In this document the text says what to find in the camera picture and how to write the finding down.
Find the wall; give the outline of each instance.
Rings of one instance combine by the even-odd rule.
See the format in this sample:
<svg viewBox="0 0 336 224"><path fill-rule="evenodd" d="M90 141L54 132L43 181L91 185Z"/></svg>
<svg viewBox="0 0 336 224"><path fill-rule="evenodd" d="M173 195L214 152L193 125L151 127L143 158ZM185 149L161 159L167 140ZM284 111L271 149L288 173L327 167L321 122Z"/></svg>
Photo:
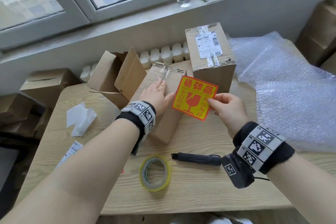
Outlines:
<svg viewBox="0 0 336 224"><path fill-rule="evenodd" d="M105 50L124 51L133 46L140 53L182 43L185 29L212 22L220 22L232 37L278 31L295 41L320 1L323 0L223 0L156 20L148 18L146 23L0 63L0 95L18 91L35 70L69 67L80 75L83 66L98 61ZM94 31L83 31L83 35Z"/></svg>

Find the packing tape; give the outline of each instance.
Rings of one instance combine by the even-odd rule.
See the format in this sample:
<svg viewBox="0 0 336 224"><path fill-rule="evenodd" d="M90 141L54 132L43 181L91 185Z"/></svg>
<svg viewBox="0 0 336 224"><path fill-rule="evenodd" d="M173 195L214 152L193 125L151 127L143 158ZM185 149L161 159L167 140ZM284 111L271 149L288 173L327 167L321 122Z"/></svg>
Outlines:
<svg viewBox="0 0 336 224"><path fill-rule="evenodd" d="M162 182L158 185L150 184L147 179L147 170L149 166L154 162L161 162L163 166L165 167L165 177L163 178ZM170 179L171 179L170 165L168 164L166 159L160 155L149 156L148 158L145 159L145 161L142 163L140 167L139 177L140 177L140 183L145 188L145 190L151 191L151 192L162 190L165 187L167 187L168 184L170 183Z"/></svg>

